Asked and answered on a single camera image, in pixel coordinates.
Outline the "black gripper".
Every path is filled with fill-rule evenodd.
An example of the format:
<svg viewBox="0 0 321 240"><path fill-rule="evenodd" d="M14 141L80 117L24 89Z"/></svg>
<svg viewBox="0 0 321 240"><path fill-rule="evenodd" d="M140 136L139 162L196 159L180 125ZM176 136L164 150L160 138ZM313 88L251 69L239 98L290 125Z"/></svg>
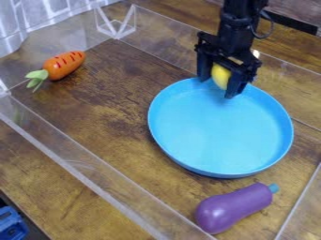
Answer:
<svg viewBox="0 0 321 240"><path fill-rule="evenodd" d="M203 82L211 77L211 67L219 65L230 71L224 98L239 95L252 81L262 63L251 53L259 15L236 16L223 12L215 35L200 31L193 45L196 76Z"/></svg>

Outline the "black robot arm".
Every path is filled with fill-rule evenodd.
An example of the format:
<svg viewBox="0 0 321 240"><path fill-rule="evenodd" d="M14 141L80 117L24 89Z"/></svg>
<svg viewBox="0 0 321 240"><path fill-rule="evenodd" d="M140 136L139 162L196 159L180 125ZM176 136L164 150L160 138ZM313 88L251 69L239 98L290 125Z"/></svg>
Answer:
<svg viewBox="0 0 321 240"><path fill-rule="evenodd" d="M207 80L214 65L230 71L224 98L234 98L243 92L262 66L251 53L251 44L255 38L270 35L259 36L255 33L259 18L270 18L263 11L267 3L268 0L224 0L218 33L212 35L200 31L196 34L196 76L201 82Z"/></svg>

